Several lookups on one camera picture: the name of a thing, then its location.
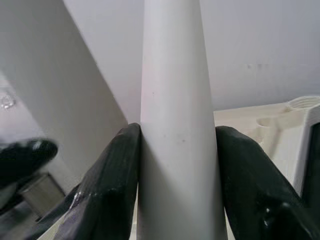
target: metal object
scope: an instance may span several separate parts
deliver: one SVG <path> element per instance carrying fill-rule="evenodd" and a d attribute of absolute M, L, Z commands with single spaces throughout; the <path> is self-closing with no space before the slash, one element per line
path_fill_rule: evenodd
<path fill-rule="evenodd" d="M 0 105 L 4 109 L 9 109 L 16 104 L 16 100 L 7 88 L 0 89 Z"/>

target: dark floor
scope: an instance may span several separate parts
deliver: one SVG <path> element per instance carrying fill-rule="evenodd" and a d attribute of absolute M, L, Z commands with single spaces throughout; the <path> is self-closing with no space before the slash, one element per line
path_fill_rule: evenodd
<path fill-rule="evenodd" d="M 0 216 L 0 240 L 22 240 L 38 218 L 26 202 Z"/>

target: white pipe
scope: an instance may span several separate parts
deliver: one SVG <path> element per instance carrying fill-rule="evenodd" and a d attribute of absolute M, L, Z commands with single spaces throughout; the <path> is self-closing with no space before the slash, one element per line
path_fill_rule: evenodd
<path fill-rule="evenodd" d="M 141 128 L 138 239 L 226 239 L 198 0 L 145 0 Z"/>

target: white wall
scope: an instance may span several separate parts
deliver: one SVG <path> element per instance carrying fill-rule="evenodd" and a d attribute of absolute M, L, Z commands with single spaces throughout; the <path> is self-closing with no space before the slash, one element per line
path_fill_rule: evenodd
<path fill-rule="evenodd" d="M 77 181 L 127 124 L 62 0 L 0 1 L 0 69 Z"/>
<path fill-rule="evenodd" d="M 216 109 L 320 95 L 320 1 L 201 3 Z"/>
<path fill-rule="evenodd" d="M 139 122 L 144 1 L 64 2 L 128 122 Z"/>
<path fill-rule="evenodd" d="M 140 119 L 143 0 L 64 0 L 129 122 Z M 214 109 L 320 95 L 320 2 L 200 0 Z"/>

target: white cylindrical tube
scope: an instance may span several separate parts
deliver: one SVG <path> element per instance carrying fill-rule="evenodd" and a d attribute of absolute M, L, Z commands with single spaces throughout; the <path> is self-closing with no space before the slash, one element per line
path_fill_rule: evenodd
<path fill-rule="evenodd" d="M 145 0 L 140 240 L 224 240 L 199 0 Z"/>

